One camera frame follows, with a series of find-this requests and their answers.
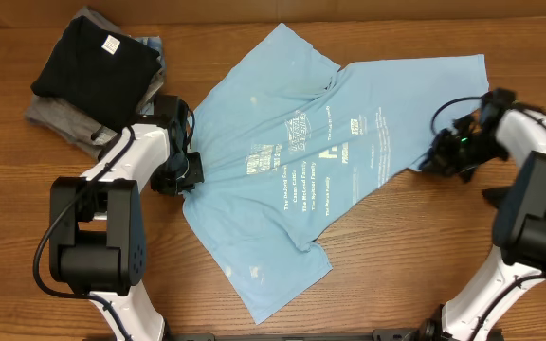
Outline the light blue printed t-shirt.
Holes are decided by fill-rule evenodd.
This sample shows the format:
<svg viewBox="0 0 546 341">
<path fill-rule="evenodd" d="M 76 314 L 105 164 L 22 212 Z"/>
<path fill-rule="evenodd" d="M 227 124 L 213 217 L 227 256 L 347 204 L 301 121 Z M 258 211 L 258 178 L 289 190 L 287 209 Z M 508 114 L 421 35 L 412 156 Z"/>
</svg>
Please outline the light blue printed t-shirt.
<svg viewBox="0 0 546 341">
<path fill-rule="evenodd" d="M 183 214 L 262 323 L 332 268 L 321 233 L 476 108 L 483 55 L 340 66 L 279 25 L 196 108 Z"/>
</svg>

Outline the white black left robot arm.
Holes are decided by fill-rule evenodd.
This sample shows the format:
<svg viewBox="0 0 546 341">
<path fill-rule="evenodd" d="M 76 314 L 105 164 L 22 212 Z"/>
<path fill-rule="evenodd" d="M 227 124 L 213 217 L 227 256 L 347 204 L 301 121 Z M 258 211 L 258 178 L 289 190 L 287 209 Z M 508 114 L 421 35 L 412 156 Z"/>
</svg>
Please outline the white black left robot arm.
<svg viewBox="0 0 546 341">
<path fill-rule="evenodd" d="M 126 126 L 99 162 L 50 189 L 50 226 L 33 257 L 36 285 L 50 296 L 91 302 L 115 340 L 170 340 L 143 277 L 146 236 L 140 193 L 176 196 L 203 182 L 189 149 L 195 117 L 178 96 L 158 95 L 150 115 Z"/>
</svg>

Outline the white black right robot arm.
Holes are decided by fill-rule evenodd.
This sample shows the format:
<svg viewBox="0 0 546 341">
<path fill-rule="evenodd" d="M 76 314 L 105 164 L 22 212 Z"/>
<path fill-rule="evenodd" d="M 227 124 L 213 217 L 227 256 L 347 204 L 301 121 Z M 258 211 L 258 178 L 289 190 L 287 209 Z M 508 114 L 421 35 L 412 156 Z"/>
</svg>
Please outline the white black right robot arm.
<svg viewBox="0 0 546 341">
<path fill-rule="evenodd" d="M 477 115 L 436 133 L 419 169 L 468 182 L 489 160 L 515 161 L 519 173 L 512 185 L 482 193 L 497 210 L 490 253 L 462 291 L 419 328 L 374 332 L 375 340 L 502 340 L 497 322 L 546 281 L 546 112 L 502 88 L 478 100 Z"/>
</svg>

